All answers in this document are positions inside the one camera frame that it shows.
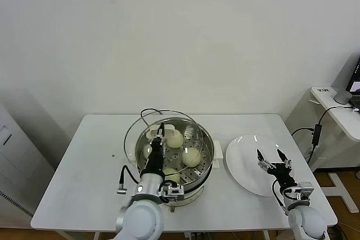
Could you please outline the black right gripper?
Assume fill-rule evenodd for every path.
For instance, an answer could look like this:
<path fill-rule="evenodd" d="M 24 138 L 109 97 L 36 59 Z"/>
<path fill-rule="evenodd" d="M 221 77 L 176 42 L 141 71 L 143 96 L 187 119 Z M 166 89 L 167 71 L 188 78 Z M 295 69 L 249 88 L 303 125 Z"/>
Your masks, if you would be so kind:
<path fill-rule="evenodd" d="M 280 149 L 277 149 L 278 156 L 281 159 L 279 163 L 270 163 L 267 161 L 259 149 L 257 149 L 256 152 L 259 167 L 264 171 L 268 171 L 268 174 L 273 175 L 279 182 L 281 189 L 297 186 L 295 179 L 290 175 L 292 171 L 292 161 L 288 159 Z"/>

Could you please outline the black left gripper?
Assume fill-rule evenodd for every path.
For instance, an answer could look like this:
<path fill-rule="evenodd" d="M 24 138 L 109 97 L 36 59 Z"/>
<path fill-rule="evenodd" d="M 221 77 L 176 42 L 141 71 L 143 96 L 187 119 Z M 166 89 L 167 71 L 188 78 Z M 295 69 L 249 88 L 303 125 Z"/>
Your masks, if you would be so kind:
<path fill-rule="evenodd" d="M 164 123 L 161 123 L 157 130 L 156 137 L 149 142 L 151 152 L 148 155 L 146 166 L 143 169 L 143 174 L 164 174 L 164 141 L 165 125 Z"/>

